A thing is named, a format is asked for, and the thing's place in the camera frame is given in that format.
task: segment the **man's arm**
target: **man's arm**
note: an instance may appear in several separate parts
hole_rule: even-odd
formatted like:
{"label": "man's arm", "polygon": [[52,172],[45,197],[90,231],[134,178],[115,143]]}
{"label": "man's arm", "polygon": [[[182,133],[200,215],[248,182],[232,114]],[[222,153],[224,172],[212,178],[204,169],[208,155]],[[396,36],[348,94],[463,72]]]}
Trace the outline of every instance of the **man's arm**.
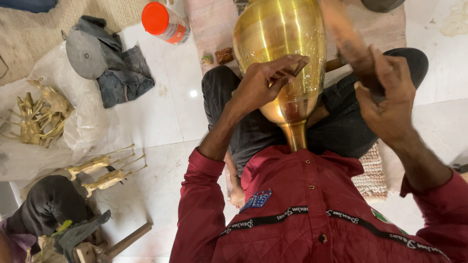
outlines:
{"label": "man's arm", "polygon": [[246,114],[273,101],[282,87],[294,80],[289,66],[301,58],[301,55],[286,55],[271,62],[252,64],[219,120],[190,155],[182,182],[179,229],[171,262],[211,260],[217,237],[226,227],[224,198],[217,181],[234,129]]}
{"label": "man's arm", "polygon": [[0,231],[0,263],[11,263],[11,251],[8,245],[7,237]]}
{"label": "man's arm", "polygon": [[376,104],[356,82],[361,115],[371,130],[398,155],[405,179],[423,213],[426,227],[417,235],[454,262],[468,261],[468,184],[421,141],[411,122],[416,89],[405,58],[384,56],[371,46],[376,73],[387,99]]}

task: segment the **green object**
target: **green object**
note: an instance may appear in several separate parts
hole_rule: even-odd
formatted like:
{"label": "green object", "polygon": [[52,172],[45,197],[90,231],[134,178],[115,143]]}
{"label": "green object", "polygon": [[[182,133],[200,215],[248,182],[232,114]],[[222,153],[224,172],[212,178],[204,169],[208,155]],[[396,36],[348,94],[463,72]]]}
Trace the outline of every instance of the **green object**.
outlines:
{"label": "green object", "polygon": [[381,213],[375,211],[373,208],[371,208],[371,211],[372,211],[372,214],[374,214],[374,216],[375,216],[378,220],[380,220],[380,221],[382,221],[382,222],[385,222],[385,223],[387,223],[387,224],[392,224],[392,225],[396,226],[396,228],[398,228],[398,229],[402,232],[402,234],[408,235],[408,233],[406,233],[406,231],[404,231],[403,229],[399,228],[399,227],[398,227],[397,225],[395,225],[394,223],[390,222],[390,220],[388,220],[388,219],[387,219],[384,215],[382,215]]}
{"label": "green object", "polygon": [[53,233],[53,234],[51,235],[51,237],[53,237],[53,236],[55,236],[55,235],[57,235],[57,234],[62,233],[65,229],[69,228],[69,227],[72,225],[72,223],[73,223],[73,221],[71,221],[71,220],[66,220],[65,222],[63,222],[62,227],[61,227],[57,232]]}

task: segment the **maroon shirt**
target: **maroon shirt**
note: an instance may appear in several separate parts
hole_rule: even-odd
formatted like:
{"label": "maroon shirt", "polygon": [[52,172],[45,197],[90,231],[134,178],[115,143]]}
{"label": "maroon shirt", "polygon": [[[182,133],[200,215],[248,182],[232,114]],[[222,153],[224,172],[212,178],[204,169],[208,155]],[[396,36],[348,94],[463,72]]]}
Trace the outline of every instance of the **maroon shirt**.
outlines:
{"label": "maroon shirt", "polygon": [[246,204],[226,227],[224,162],[189,158],[171,262],[468,262],[468,184],[454,173],[414,193],[426,227],[407,235],[385,222],[351,177],[359,160],[270,146],[246,165]]}

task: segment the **black cloth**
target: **black cloth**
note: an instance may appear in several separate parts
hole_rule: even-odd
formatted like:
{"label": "black cloth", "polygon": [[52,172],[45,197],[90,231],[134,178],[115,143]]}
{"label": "black cloth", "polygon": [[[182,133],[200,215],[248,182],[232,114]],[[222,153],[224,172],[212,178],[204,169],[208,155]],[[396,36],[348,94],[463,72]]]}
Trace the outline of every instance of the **black cloth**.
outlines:
{"label": "black cloth", "polygon": [[[73,226],[93,216],[71,181],[61,175],[50,175],[31,188],[26,201],[7,219],[7,231],[35,237],[51,236],[58,223],[71,220]],[[35,246],[31,252],[35,254],[38,249]]]}
{"label": "black cloth", "polygon": [[[398,48],[384,54],[405,57],[411,79],[416,88],[419,87],[429,67],[429,61],[422,51]],[[360,158],[377,141],[377,135],[366,125],[360,113],[354,93],[357,80],[356,75],[351,73],[323,90],[322,100],[330,115],[306,130],[309,151],[322,154],[329,150],[343,157]],[[202,91],[208,129],[217,122],[232,97],[232,91],[240,82],[227,66],[218,66],[205,74]],[[272,145],[286,144],[282,130],[265,118],[260,110],[254,110],[237,124],[228,151],[241,176],[244,166],[254,154]]]}
{"label": "black cloth", "polygon": [[88,222],[84,221],[65,229],[61,233],[54,236],[54,247],[57,252],[65,256],[69,263],[75,263],[73,257],[73,249],[80,244],[85,238],[91,235],[98,227],[106,223],[110,218],[110,210],[97,217],[95,220]]}

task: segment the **brass deer figurine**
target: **brass deer figurine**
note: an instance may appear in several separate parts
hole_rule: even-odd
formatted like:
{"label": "brass deer figurine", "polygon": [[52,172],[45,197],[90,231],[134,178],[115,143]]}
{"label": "brass deer figurine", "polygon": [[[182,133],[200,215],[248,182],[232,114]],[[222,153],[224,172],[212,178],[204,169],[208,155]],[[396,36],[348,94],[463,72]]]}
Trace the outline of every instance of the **brass deer figurine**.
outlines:
{"label": "brass deer figurine", "polygon": [[[122,149],[118,149],[116,151],[113,151],[111,153],[116,153],[116,152],[120,152],[122,150],[125,150],[125,149],[128,149],[128,148],[132,148],[132,147],[135,147],[135,144],[132,144],[128,147],[125,147],[125,148],[122,148]],[[106,167],[106,166],[109,166],[109,165],[112,165],[114,163],[118,163],[118,162],[121,162],[123,160],[126,160],[132,156],[135,156],[135,154],[132,154],[130,156],[127,156],[125,158],[123,158],[122,160],[116,160],[115,162],[110,162],[110,155],[111,153],[108,153],[108,154],[104,154],[104,155],[101,155],[101,156],[98,156],[98,157],[94,157],[86,162],[84,162],[83,164],[81,165],[78,165],[78,166],[69,166],[69,167],[66,167],[65,170],[68,170],[70,172],[70,174],[72,175],[72,181],[76,179],[76,175],[80,172],[83,172],[85,174],[91,174],[91,173],[94,173],[94,172],[97,172],[99,170],[101,170],[101,168],[103,167]]]}
{"label": "brass deer figurine", "polygon": [[17,97],[20,114],[13,110],[8,110],[11,114],[21,118],[21,122],[15,123],[0,119],[4,122],[20,126],[20,134],[10,133],[14,137],[1,136],[9,139],[16,139],[24,144],[34,144],[48,148],[55,137],[60,137],[63,133],[65,120],[75,109],[73,105],[56,89],[41,84],[43,78],[39,80],[27,80],[29,84],[37,87],[41,91],[41,97],[34,103],[31,93],[28,92],[24,101]]}
{"label": "brass deer figurine", "polygon": [[97,181],[95,183],[84,183],[82,184],[82,186],[84,186],[86,188],[86,190],[88,191],[88,195],[87,197],[91,197],[91,195],[93,194],[93,191],[96,190],[96,189],[107,189],[109,187],[111,187],[112,185],[115,185],[116,183],[120,182],[121,180],[123,179],[126,179],[134,174],[136,174],[137,172],[141,171],[143,168],[146,168],[148,167],[146,164],[145,166],[143,166],[142,168],[140,168],[139,170],[137,170],[136,172],[128,172],[126,175],[124,175],[124,173],[122,172],[122,169],[128,165],[130,165],[131,163],[134,163],[142,158],[145,158],[146,155],[142,155],[140,158],[122,166],[121,168],[113,171],[113,172],[108,172],[106,173],[105,175],[99,177],[97,179]]}

